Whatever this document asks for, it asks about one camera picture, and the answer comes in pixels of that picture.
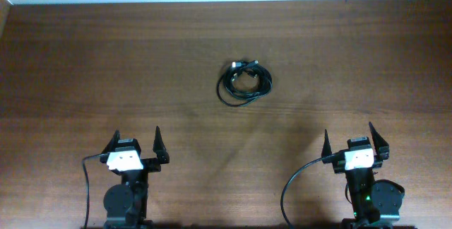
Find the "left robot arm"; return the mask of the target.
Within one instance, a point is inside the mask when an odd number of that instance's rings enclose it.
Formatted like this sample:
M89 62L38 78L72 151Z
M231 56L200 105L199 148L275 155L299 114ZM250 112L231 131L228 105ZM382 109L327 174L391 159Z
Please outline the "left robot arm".
M155 129L154 158L142 158L137 139L122 139L118 130L102 151L101 163L121 177L121 182L110 187L104 195L107 212L104 228L151 229L153 222L146 218L148 175L160 172L170 162L160 128Z

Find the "black usb cable long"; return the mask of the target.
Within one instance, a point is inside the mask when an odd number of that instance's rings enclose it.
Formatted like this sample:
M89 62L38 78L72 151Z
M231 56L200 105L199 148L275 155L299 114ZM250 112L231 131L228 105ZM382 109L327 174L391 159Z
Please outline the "black usb cable long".
M233 82L228 81L229 69L220 76L216 87L218 99L228 107L247 106L267 96L273 89L273 78L270 72L262 66L254 67L258 74L257 86L251 90L236 87L235 82L239 77Z

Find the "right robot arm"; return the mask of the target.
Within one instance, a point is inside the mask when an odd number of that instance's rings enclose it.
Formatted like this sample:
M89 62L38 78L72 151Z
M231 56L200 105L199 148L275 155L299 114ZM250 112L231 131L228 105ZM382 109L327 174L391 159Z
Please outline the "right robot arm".
M392 228L400 220L399 209L405 189L390 180L376 180L374 170L389 159L388 142L369 124L371 136L349 139L347 149L332 152L328 135L324 136L322 162L331 164L336 174L347 180L346 198L352 204L353 218L342 220L341 228Z

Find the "black usb cable short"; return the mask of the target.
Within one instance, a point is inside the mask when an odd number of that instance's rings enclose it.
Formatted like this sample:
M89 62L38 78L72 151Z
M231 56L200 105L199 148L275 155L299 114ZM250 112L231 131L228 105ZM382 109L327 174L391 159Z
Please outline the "black usb cable short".
M248 76L252 78L257 78L258 74L254 69L255 66L258 65L258 61L234 61L231 63L231 67L229 69L229 74L227 77L228 81L235 81L236 78L240 77L243 73L246 73Z

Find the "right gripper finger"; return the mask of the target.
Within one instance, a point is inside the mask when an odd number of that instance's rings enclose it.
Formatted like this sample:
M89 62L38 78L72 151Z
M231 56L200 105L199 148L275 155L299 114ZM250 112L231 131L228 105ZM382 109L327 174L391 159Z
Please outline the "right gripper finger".
M389 159L390 149L388 142L377 132L371 122L369 122L369 128L377 156L380 160Z
M328 137L328 131L325 129L324 130L324 141L323 141L323 147L322 147L322 151L321 151L321 157L322 158L326 158L330 155L332 155L332 150L331 150L331 144L330 144L330 140Z

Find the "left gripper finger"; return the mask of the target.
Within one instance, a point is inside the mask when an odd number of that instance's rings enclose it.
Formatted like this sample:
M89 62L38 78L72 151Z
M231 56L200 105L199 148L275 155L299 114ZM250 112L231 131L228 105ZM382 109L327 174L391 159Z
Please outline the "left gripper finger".
M109 143L106 145L106 147L102 150L102 153L109 153L112 152L115 149L115 146L117 145L118 141L120 139L120 132L119 130L116 130L110 139Z
M156 154L157 158L169 158L169 153L167 152L167 149L163 143L159 126L156 126L155 129L153 152Z

